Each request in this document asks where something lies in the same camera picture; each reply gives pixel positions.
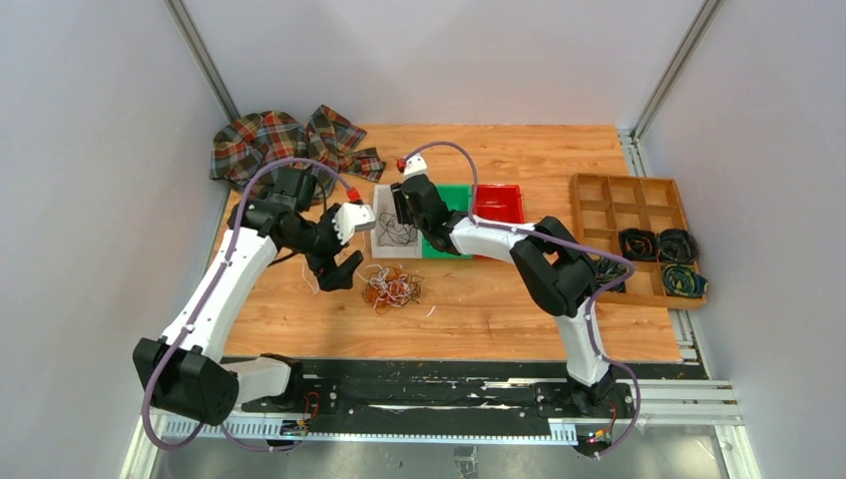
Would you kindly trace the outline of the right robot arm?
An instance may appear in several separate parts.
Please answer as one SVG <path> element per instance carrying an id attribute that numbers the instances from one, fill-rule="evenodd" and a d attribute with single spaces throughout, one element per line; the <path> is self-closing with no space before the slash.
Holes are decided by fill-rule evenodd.
<path id="1" fill-rule="evenodd" d="M 394 183 L 390 191 L 400 223 L 415 227 L 436 250 L 513 265 L 534 303 L 556 322 L 567 354 L 565 402 L 586 416 L 608 406 L 615 380 L 594 321 L 597 269 L 558 219 L 479 220 L 448 208 L 426 175 Z"/>

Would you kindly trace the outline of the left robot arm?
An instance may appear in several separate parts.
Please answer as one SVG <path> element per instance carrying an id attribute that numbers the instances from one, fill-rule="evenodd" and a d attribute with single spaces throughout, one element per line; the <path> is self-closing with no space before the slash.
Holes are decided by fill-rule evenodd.
<path id="1" fill-rule="evenodd" d="M 257 280 L 287 248 L 304 256 L 323 291 L 350 289 L 363 261 L 357 250 L 336 256 L 358 233 L 374 228 L 372 207 L 347 186 L 348 200 L 316 222 L 310 207 L 316 178 L 290 166 L 276 170 L 272 188 L 253 195 L 251 180 L 234 208 L 218 253 L 179 316 L 157 339 L 142 338 L 133 361 L 145 387 L 143 411 L 156 407 L 201 424 L 225 422 L 239 405 L 268 400 L 282 412 L 305 399 L 303 366 L 278 354 L 222 363 L 231 328 Z"/>

